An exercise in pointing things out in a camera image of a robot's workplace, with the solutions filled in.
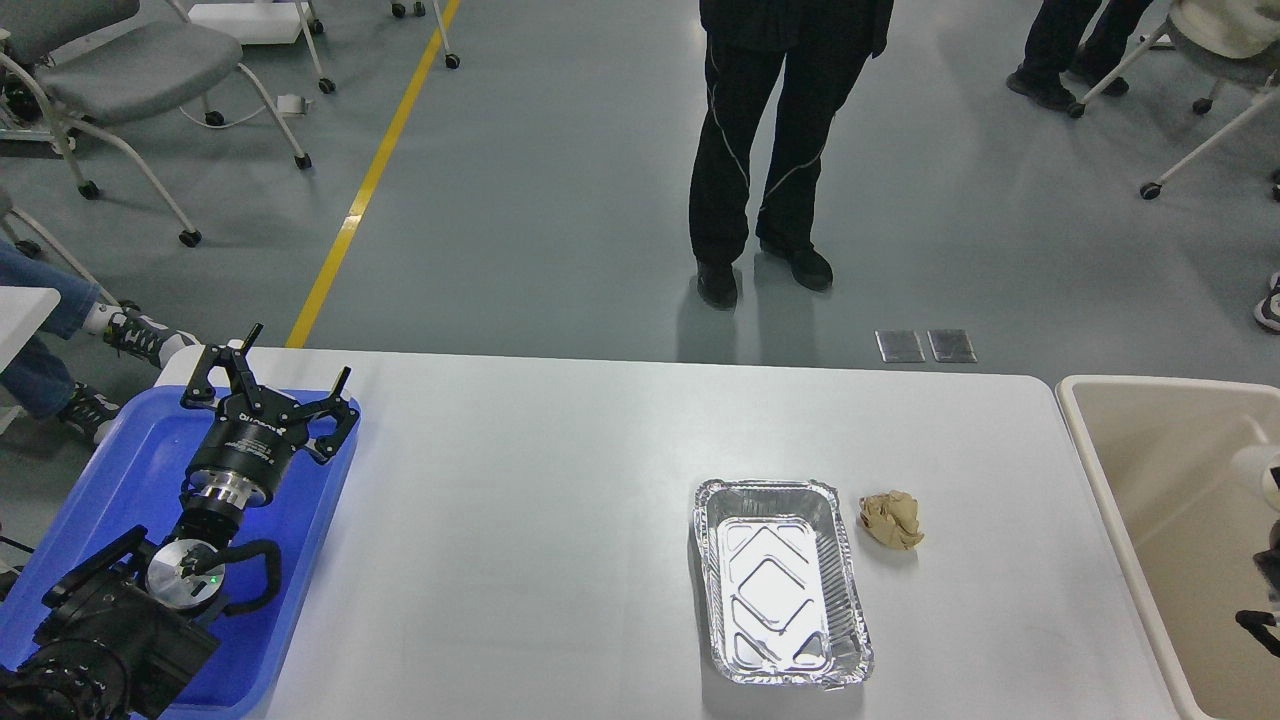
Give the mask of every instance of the blue tray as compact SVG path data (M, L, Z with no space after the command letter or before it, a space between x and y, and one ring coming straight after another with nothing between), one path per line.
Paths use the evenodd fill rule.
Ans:
M31 557L9 598L0 603L0 664L15 667L36 651L32 634L49 616L40 598L61 577L133 525L146 525L147 539L160 542L182 514L178 491L187 464L212 421L207 410L178 405L183 388L156 387L140 393L120 411L115 428L99 447L45 542ZM301 402L325 396L287 391ZM333 432L325 418L315 434ZM298 451L274 502L248 509L234 544L269 538L280 546L280 594L266 607L236 618L219 618L209 630L221 646L169 706L165 720L232 720L262 698L284 662L293 626L302 610L316 553L324 543L343 480L356 450L356 429L326 465ZM224 592L233 600L257 597L265 573L260 560L233 568Z

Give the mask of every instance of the black pants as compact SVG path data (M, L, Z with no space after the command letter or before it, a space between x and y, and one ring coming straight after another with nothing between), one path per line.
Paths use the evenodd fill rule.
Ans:
M1056 82L1075 58L1084 28L1102 0L1044 0L1027 36L1027 56L1019 70L1029 82ZM1080 51L1084 70L1105 76L1120 64L1129 36L1138 29L1151 0L1111 0Z
M707 38L707 118L689 191L694 256L724 265L746 246L751 141L783 64L773 158L755 234L785 249L812 247L813 201L831 120L870 54L867 3L817 3L800 41L758 53Z

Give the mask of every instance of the yellow floor line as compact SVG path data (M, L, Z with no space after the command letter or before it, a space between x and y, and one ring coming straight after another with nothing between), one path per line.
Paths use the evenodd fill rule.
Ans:
M448 6L444 9L442 19L445 29L453 23L453 15L458 12L460 1L449 0ZM408 87L404 88L404 95L396 109L396 115L392 117L390 124L387 126L387 133L383 135L383 141L378 146L374 161L369 164L365 179L360 183L360 191L356 192L356 200L352 201L351 209L347 211L347 219L342 222L338 237L334 238L333 247L329 249L329 256L325 258L324 265L320 266L320 274L316 275L316 282L311 286L311 292L307 295L306 302L302 304L302 311L298 313L298 319L293 323L289 340L284 341L285 347L302 347L307 342L307 336L311 334L311 328L316 323L320 307L324 306L324 301L329 296L329 288L333 287L333 281L338 275L338 269L342 268L342 261L347 258L351 241L355 240L356 231L360 229L365 209L369 208L369 201L372 199L374 191L378 190L379 181L383 179L383 170L387 169L387 161L390 160L392 152L396 150L396 143L399 142L401 132L404 131L404 123L408 120L410 113L413 111L413 104L417 102L422 83L426 81L428 73L431 72L431 65L435 64L435 54L439 49L440 29L436 28L431 35L431 41L426 44L426 50L422 51L422 58L417 61L417 69L413 70L413 77L408 81Z

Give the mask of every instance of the crumpled paper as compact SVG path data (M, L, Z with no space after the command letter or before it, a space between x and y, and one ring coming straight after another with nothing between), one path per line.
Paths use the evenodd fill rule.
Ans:
M911 550L924 539L915 515L920 503L910 493L890 491L858 501L863 528L881 544L893 550Z

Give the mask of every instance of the foil container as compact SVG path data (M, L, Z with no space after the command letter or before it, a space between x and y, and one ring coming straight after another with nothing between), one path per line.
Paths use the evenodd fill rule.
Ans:
M735 683L842 688L873 656L836 491L707 480L694 500L712 660Z

